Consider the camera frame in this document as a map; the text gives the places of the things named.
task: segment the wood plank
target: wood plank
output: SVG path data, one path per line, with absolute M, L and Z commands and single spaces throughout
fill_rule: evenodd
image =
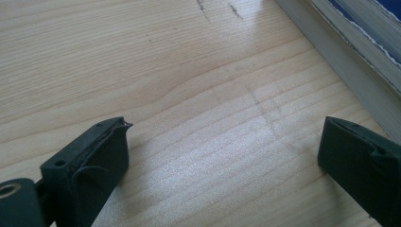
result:
M 377 226 L 317 166 L 327 115 L 384 131 L 275 1 L 0 2 L 0 180 L 123 115 L 94 226 Z

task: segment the wooden floor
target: wooden floor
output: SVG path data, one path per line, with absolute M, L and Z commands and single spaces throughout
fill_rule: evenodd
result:
M 317 166 L 327 115 L 383 130 L 271 0 L 0 1 L 0 181 L 123 115 L 94 226 L 377 226 Z

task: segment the dark plastic part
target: dark plastic part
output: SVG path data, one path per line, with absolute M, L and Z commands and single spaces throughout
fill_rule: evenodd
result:
M 57 209 L 55 209 L 55 202 L 49 193 L 46 192 L 44 188 L 44 180 L 40 179 L 35 183 L 36 193 L 38 194 L 38 200 L 41 204 L 42 215 L 45 226 L 50 226 L 54 221 L 57 214 Z
M 360 125 L 326 117 L 319 165 L 383 226 L 401 226 L 401 147 Z
M 45 226 L 32 180 L 0 183 L 0 214 L 1 227 Z
M 59 227 L 91 226 L 129 166 L 123 117 L 100 122 L 41 166 Z

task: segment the scratch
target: scratch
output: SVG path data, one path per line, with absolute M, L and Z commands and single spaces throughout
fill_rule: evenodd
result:
M 215 97 L 218 100 L 218 105 L 219 105 L 221 102 L 220 102 L 220 98 L 218 97 L 218 92 L 216 91 L 216 89 L 214 87 L 212 88 L 212 90 L 213 90 L 213 94 L 215 95 Z
M 265 119 L 265 122 L 267 125 L 269 125 L 269 120 L 266 117 L 267 112 L 265 111 L 265 109 L 263 109 L 260 105 L 259 100 L 257 99 L 256 95 L 254 94 L 254 91 L 247 87 L 248 93 L 251 94 L 251 97 L 254 101 L 254 105 L 257 107 L 257 110 L 260 112 L 260 115 Z
M 150 39 L 150 37 L 149 37 L 149 35 L 147 34 L 147 37 L 148 37 L 148 40 L 150 41 L 150 43 L 151 43 L 151 39 Z
M 208 22 L 210 22 L 209 18 L 206 16 L 206 13 L 204 12 L 204 7 L 203 7 L 203 0 L 197 0 L 198 6 L 200 7 L 200 11 L 203 13 L 204 18 L 206 18 L 206 20 Z
M 240 18 L 241 20 L 244 20 L 244 18 L 241 17 L 241 15 L 239 15 L 238 10 L 236 10 L 236 8 L 233 5 L 231 5 L 231 3 L 229 3 L 228 6 L 231 8 L 236 17 Z

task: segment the hole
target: hole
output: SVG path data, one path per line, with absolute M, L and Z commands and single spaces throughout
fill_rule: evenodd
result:
M 18 183 L 11 183 L 4 185 L 0 188 L 0 199 L 3 199 L 5 197 L 8 197 L 14 193 L 16 193 L 18 190 L 20 190 L 21 186 Z
M 65 161 L 64 160 L 59 160 L 54 165 L 55 166 L 64 166 L 65 165 Z

